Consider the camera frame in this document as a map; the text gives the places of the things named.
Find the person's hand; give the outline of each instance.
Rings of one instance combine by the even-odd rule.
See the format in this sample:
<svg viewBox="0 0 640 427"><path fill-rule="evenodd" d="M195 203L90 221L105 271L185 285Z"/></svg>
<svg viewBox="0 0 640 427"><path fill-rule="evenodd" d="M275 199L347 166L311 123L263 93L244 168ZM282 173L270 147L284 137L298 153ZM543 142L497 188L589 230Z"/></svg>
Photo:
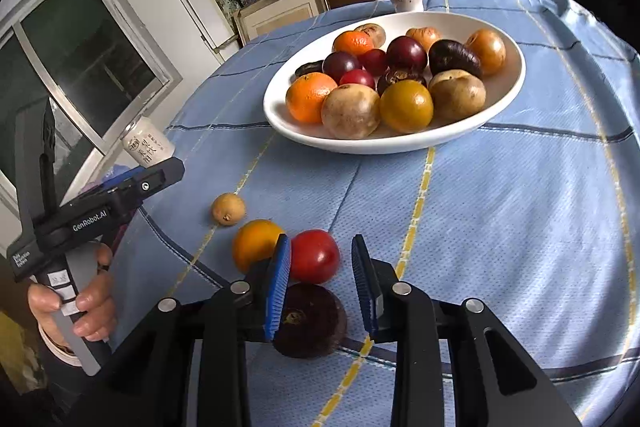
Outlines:
<svg viewBox="0 0 640 427"><path fill-rule="evenodd" d="M107 245L96 250L98 265L109 266L113 255ZM31 313L49 338L59 346L69 347L58 330L52 312L60 309L60 296L42 284L32 284L28 292ZM76 297L81 312L87 312L74 324L74 333L88 341L101 341L116 326L115 304L111 298L111 276L100 270L88 286Z"/></svg>

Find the checkered tablecloth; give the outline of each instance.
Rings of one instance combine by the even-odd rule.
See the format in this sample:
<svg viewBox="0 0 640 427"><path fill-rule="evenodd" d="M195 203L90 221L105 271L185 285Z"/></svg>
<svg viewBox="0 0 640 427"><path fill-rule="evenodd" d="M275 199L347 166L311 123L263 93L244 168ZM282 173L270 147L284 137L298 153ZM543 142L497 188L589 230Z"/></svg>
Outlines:
<svg viewBox="0 0 640 427"><path fill-rule="evenodd" d="M145 203L115 257L114 343L167 293L205 299L240 277L230 254L236 229L217 229L209 216L217 195L238 190L248 219L273 219L291 236L330 231L342 264L326 286L349 319L342 347L323 359L252 346L254 425L389 425L395 346L362 343L349 259L355 233L432 298L487 302L585 426L611 414L640 358L638 54L571 0L423 1L428 11L486 20L518 42L527 76L514 102L429 150L330 153L275 134L263 93L300 48L391 13L389 1L331 10L250 42L167 131L186 173ZM452 426L446 351L442 360Z"/></svg>

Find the orange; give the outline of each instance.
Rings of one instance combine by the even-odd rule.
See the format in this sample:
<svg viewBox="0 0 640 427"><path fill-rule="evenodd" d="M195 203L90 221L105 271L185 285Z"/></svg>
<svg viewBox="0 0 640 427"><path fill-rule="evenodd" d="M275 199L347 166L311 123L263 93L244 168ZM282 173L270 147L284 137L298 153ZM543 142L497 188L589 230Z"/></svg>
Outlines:
<svg viewBox="0 0 640 427"><path fill-rule="evenodd" d="M268 219L254 219L242 225L232 245L234 263L238 269L247 273L256 261L270 258L281 233L284 230Z"/></svg>
<svg viewBox="0 0 640 427"><path fill-rule="evenodd" d="M401 80L391 84L380 97L380 117L395 131L422 131L433 118L431 95L416 80Z"/></svg>
<svg viewBox="0 0 640 427"><path fill-rule="evenodd" d="M334 52L347 52L355 57L372 50L373 40L365 32L342 32L335 38Z"/></svg>
<svg viewBox="0 0 640 427"><path fill-rule="evenodd" d="M302 123L322 123L322 104L336 87L328 74L303 74L287 89L285 100L291 116Z"/></svg>

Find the brown potato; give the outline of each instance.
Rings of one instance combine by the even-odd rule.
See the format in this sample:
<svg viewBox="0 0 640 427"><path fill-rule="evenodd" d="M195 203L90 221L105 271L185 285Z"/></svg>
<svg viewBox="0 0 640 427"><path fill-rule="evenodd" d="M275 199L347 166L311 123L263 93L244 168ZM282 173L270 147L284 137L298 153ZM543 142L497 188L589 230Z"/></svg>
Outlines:
<svg viewBox="0 0 640 427"><path fill-rule="evenodd" d="M373 45L376 48L382 46L382 44L386 41L386 32L385 29L379 24L375 24L373 22L369 22L358 26L355 31L366 33L371 40L373 41Z"/></svg>
<svg viewBox="0 0 640 427"><path fill-rule="evenodd" d="M380 124L380 97L362 84L342 84L324 99L322 124L336 138L366 138Z"/></svg>
<svg viewBox="0 0 640 427"><path fill-rule="evenodd" d="M429 82L429 92L436 116L450 121L482 111L486 100L482 80L464 70L436 74Z"/></svg>
<svg viewBox="0 0 640 427"><path fill-rule="evenodd" d="M405 35L418 41L418 44L420 44L427 53L429 53L431 45L442 38L441 33L436 28L431 28L430 26L425 28L410 28L406 31Z"/></svg>

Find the yellow fruit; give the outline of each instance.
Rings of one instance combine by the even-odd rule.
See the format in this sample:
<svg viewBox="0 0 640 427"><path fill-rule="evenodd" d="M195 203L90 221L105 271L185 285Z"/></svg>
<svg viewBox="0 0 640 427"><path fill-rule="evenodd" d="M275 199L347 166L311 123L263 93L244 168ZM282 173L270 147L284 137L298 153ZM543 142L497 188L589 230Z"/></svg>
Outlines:
<svg viewBox="0 0 640 427"><path fill-rule="evenodd" d="M220 225L230 227L240 221L246 212L244 201L237 194L220 194L211 205L211 215Z"/></svg>
<svg viewBox="0 0 640 427"><path fill-rule="evenodd" d="M232 245L238 269L247 273L256 261L270 258L281 233L284 230L268 219L254 219L242 225Z"/></svg>
<svg viewBox="0 0 640 427"><path fill-rule="evenodd" d="M431 95L416 80L396 82L387 87L380 98L380 117L398 132L423 131L433 118Z"/></svg>

